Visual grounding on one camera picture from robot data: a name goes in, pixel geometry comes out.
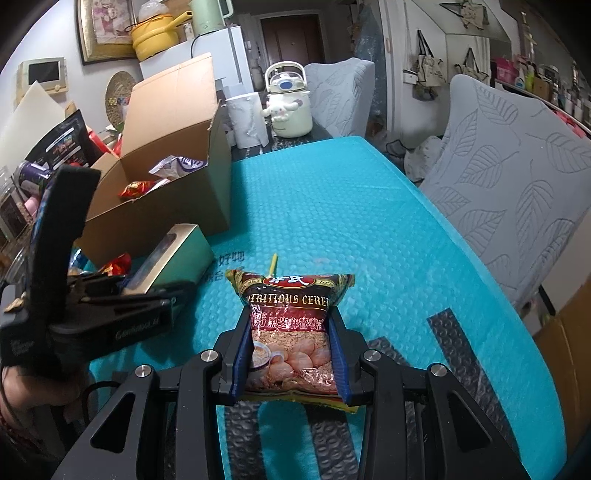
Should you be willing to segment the person's hand holding gripper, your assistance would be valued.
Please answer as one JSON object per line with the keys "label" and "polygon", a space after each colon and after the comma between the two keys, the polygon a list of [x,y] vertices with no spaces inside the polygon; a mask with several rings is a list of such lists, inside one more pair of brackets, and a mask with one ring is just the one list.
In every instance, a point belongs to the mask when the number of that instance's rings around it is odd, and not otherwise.
{"label": "person's hand holding gripper", "polygon": [[39,419],[51,415],[37,414],[41,407],[56,407],[66,426],[82,422],[80,395],[88,386],[88,370],[83,368],[59,379],[26,375],[20,367],[3,367],[1,375],[1,417],[17,435],[27,437],[38,445],[47,445]]}

